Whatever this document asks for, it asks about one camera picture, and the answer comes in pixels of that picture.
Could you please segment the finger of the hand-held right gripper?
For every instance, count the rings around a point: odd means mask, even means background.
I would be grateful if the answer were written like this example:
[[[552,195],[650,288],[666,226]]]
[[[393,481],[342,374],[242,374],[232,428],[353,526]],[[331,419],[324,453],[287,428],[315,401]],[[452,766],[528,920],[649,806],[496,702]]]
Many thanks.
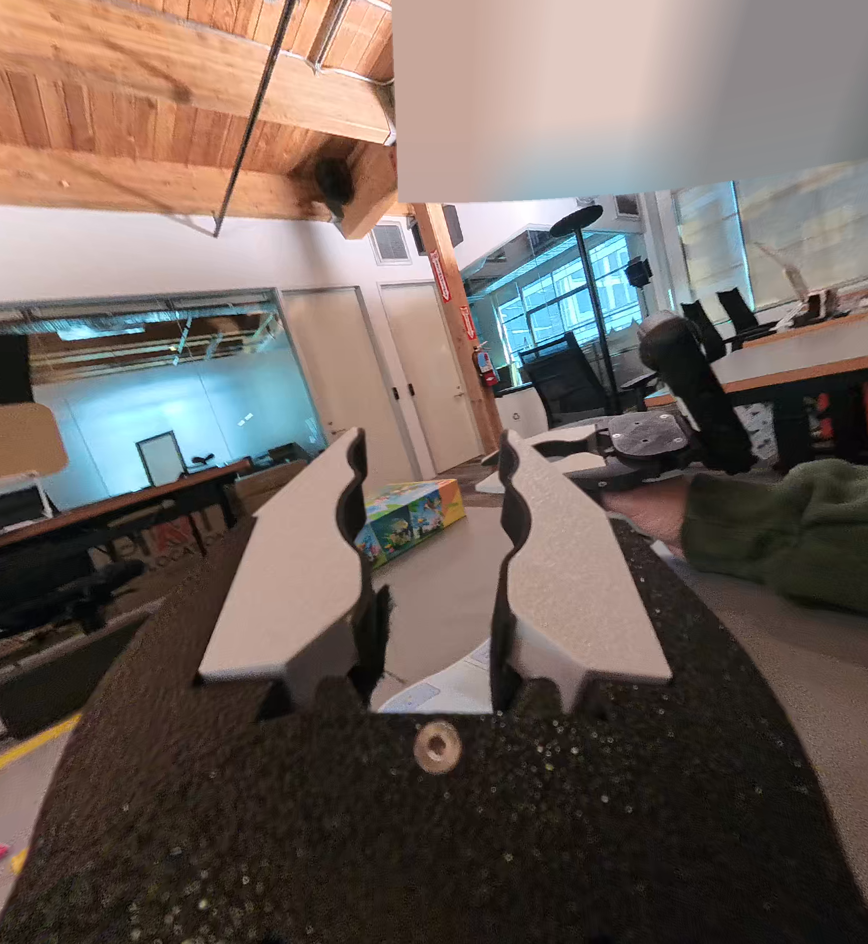
[[[563,474],[597,469],[605,466],[605,458],[587,452],[574,453],[564,457],[548,457],[546,460],[554,466],[558,466],[559,471]],[[504,493],[504,486],[499,477],[498,466],[487,478],[483,478],[475,485],[475,491],[477,493],[495,496],[501,496]]]
[[[546,459],[584,454],[602,458],[595,428],[556,428],[531,436],[525,442]]]

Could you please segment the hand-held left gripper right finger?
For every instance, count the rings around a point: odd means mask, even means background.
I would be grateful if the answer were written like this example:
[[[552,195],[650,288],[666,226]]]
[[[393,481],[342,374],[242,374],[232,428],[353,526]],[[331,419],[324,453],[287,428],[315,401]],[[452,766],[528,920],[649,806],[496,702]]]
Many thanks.
[[[495,712],[549,681],[571,713],[594,682],[665,686],[673,671],[605,511],[518,433],[503,434],[500,567],[490,628]]]

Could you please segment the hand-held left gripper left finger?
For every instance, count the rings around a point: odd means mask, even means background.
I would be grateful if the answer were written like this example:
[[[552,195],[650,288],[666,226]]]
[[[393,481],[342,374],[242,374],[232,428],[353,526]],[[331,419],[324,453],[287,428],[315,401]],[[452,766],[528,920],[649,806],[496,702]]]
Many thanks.
[[[368,708],[385,673],[391,593],[357,537],[367,523],[365,431],[350,428],[253,514],[197,681],[264,681],[275,714],[344,679]]]

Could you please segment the person's right forearm green sleeve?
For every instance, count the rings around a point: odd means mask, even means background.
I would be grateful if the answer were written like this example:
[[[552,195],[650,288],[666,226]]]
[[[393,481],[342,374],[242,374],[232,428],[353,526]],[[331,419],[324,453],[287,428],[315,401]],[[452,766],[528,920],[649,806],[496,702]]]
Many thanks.
[[[818,460],[773,484],[697,475],[680,546],[701,571],[868,617],[868,466]]]

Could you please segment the colourful cardboard lego box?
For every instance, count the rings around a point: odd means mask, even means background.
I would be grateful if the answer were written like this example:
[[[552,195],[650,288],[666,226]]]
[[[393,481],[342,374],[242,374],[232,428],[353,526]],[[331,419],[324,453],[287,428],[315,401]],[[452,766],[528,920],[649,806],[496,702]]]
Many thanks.
[[[366,499],[356,547],[373,570],[415,549],[466,516],[455,478],[398,483]]]

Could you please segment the lego instruction booklet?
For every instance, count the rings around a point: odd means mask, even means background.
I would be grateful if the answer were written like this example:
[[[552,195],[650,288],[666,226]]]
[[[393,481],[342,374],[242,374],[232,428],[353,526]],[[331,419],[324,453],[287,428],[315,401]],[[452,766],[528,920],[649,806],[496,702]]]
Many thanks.
[[[489,678],[490,643],[431,676],[392,695],[373,711],[377,714],[476,714],[493,711]]]

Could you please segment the person's right hand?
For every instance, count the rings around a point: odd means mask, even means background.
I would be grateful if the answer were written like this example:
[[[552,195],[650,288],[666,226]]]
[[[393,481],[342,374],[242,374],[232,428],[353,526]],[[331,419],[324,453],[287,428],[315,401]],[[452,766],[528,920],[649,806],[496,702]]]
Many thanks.
[[[662,542],[676,557],[683,557],[682,530],[686,518],[690,476],[677,476],[627,491],[604,492],[606,513],[626,520],[640,533]]]

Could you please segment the black mesh office chair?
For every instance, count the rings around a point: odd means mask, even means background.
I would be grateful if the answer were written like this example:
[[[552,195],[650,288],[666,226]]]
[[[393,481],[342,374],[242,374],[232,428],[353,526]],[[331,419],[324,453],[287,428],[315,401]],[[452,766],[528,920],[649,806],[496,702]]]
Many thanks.
[[[519,354],[521,374],[536,390],[548,426],[609,415],[611,400],[572,331]]]

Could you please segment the stack of brown cardboard boxes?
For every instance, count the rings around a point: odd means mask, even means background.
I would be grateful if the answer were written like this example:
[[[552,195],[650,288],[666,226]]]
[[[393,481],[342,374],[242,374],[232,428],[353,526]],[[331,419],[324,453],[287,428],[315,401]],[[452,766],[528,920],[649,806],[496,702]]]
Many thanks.
[[[256,513],[308,465],[306,460],[295,460],[237,477],[225,486],[229,508],[236,517]]]

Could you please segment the wooden-edged grey desk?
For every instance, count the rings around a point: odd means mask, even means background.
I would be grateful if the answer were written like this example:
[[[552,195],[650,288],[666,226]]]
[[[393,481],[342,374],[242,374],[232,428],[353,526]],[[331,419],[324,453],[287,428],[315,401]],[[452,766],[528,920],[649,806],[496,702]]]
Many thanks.
[[[712,362],[711,368],[733,407],[772,407],[780,470],[814,458],[805,405],[808,398],[822,394],[840,398],[831,401],[833,454],[853,462],[868,451],[863,396],[858,392],[868,382],[868,317],[744,345]]]

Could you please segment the cardboard box with red print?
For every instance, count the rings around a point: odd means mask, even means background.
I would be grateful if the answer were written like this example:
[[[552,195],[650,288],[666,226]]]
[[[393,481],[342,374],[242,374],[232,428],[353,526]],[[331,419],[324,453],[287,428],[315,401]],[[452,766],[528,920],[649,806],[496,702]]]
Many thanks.
[[[117,537],[104,553],[117,560],[138,560],[146,571],[166,570],[203,556],[225,530],[223,513],[213,506]]]

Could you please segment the black floor lamp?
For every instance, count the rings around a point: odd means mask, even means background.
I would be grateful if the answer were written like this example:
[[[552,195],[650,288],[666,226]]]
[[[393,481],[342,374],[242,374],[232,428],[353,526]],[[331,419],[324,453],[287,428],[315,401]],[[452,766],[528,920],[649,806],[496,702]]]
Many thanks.
[[[605,319],[601,307],[600,298],[597,292],[596,280],[593,274],[590,255],[584,239],[584,231],[598,222],[604,213],[604,208],[592,203],[587,206],[581,206],[575,211],[562,217],[550,229],[550,234],[554,239],[573,236],[577,245],[579,258],[585,276],[586,287],[590,297],[593,315],[598,332],[598,344],[601,351],[602,363],[605,368],[607,389],[609,394],[609,408],[613,415],[620,411],[620,393],[616,382],[613,363],[611,360],[609,347],[606,339]]]

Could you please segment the white door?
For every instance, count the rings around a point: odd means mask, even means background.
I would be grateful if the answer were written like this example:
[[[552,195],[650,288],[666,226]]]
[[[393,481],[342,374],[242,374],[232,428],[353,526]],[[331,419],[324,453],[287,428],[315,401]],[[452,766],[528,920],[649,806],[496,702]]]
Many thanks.
[[[283,321],[305,375],[326,442],[351,428],[365,433],[374,492],[428,478],[355,287],[280,292]]]
[[[480,456],[475,420],[433,284],[382,285],[380,294],[435,471]]]

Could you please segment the wooden pillar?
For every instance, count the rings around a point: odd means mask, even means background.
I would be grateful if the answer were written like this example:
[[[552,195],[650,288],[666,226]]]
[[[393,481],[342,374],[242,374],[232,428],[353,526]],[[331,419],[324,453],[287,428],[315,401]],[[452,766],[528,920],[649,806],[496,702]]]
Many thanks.
[[[440,253],[442,267],[451,289],[451,302],[449,304],[444,304],[440,299],[445,322],[459,363],[464,389],[483,452],[484,454],[491,454],[498,449],[502,435],[502,425],[492,390],[491,388],[485,388],[479,382],[473,364],[473,351],[475,345],[479,343],[479,339],[477,337],[476,342],[468,340],[458,311],[460,304],[467,304],[469,308],[470,305],[454,247],[451,246],[444,215],[440,204],[413,203],[411,208],[418,224],[420,239],[425,252],[428,253],[429,250],[434,249]]]

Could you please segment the framed whiteboard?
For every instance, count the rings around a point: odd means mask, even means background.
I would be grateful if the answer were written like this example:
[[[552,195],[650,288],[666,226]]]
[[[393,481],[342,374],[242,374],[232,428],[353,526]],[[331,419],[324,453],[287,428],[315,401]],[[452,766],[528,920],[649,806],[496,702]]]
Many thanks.
[[[187,475],[174,431],[165,431],[135,443],[149,487],[164,486]]]

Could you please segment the long wooden-top desk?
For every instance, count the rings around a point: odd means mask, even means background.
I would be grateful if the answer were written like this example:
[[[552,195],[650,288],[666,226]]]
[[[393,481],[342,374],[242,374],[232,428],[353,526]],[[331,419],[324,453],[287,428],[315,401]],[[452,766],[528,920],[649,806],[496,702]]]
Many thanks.
[[[202,548],[203,538],[194,515],[216,506],[227,528],[236,525],[238,517],[227,489],[252,470],[251,459],[246,457],[227,466],[186,475],[162,486],[98,501],[3,532],[0,534],[0,560],[18,560],[40,546],[50,546],[52,551],[69,555],[76,549],[104,546],[119,537],[138,534],[182,517]]]

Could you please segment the tan board on white stand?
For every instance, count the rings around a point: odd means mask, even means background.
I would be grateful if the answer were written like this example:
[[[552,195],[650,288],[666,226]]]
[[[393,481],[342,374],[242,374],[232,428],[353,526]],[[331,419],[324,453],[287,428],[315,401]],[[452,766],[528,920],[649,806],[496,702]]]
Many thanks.
[[[0,528],[0,536],[53,517],[45,479],[61,472],[68,455],[56,418],[38,403],[0,405],[0,493],[34,488],[43,516]]]

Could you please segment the black ceiling speaker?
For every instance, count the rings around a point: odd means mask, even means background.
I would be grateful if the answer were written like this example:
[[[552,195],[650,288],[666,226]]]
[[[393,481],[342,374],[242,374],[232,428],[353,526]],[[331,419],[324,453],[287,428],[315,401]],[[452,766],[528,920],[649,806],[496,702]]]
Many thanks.
[[[322,200],[337,216],[344,215],[344,208],[355,197],[355,181],[346,159],[323,157],[314,165],[315,182]]]

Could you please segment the black ceiling rod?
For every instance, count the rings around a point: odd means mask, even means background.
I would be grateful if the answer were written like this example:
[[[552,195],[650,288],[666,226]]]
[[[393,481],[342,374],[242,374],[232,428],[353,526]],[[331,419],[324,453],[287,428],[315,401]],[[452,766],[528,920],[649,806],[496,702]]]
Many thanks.
[[[263,103],[266,99],[266,95],[269,89],[269,85],[276,67],[278,57],[283,49],[284,42],[286,40],[286,32],[289,29],[289,24],[292,19],[293,13],[296,9],[298,2],[297,1],[286,1],[284,2],[283,9],[280,13],[280,17],[270,44],[269,52],[267,54],[263,72],[261,74],[258,86],[255,92],[255,96],[252,100],[251,109],[247,117],[246,125],[244,128],[243,136],[239,145],[237,156],[235,159],[234,166],[230,173],[227,186],[224,191],[222,202],[220,204],[219,210],[214,217],[214,230],[212,236],[214,239],[217,239],[220,235],[220,232],[223,228],[224,221],[227,217],[228,210],[234,196],[237,183],[239,181],[239,175],[246,159],[251,137],[255,127],[257,126],[258,120],[260,118],[260,113],[262,111]]]

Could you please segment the wall air vent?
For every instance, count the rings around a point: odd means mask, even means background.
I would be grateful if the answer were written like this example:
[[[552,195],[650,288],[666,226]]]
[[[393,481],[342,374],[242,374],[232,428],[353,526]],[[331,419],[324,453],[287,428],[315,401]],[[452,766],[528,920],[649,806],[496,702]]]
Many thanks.
[[[405,241],[404,224],[398,220],[382,219],[369,231],[369,242],[376,259],[382,267],[410,266],[412,256]]]

